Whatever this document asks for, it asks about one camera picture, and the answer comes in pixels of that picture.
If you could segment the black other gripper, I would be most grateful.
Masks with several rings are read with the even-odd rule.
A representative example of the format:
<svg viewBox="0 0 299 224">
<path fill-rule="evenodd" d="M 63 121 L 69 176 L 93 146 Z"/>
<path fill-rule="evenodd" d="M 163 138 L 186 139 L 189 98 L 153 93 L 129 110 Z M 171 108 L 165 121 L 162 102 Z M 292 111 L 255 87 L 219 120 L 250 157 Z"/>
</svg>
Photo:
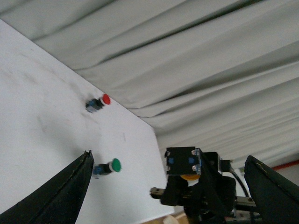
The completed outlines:
<svg viewBox="0 0 299 224">
<path fill-rule="evenodd" d="M 265 224 L 297 224 L 299 222 L 299 187 L 257 158 L 245 161 L 245 181 L 253 201 L 241 205 L 236 196 L 236 181 L 222 176 L 211 164 L 208 153 L 201 152 L 201 176 L 192 186 L 179 175 L 169 175 L 166 188 L 152 187 L 150 196 L 162 205 L 182 206 L 191 224 L 225 224 L 237 210 L 249 212 L 248 224 L 255 224 L 257 207 Z"/>
</svg>

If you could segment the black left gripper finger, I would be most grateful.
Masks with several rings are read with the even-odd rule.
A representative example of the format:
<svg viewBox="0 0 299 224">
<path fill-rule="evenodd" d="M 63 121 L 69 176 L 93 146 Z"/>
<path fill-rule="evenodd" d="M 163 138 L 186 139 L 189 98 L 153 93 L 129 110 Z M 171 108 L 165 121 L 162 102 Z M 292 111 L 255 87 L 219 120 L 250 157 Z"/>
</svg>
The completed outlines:
<svg viewBox="0 0 299 224">
<path fill-rule="evenodd" d="M 94 165 L 84 152 L 32 194 L 0 215 L 2 224 L 74 224 L 78 218 Z"/>
</svg>

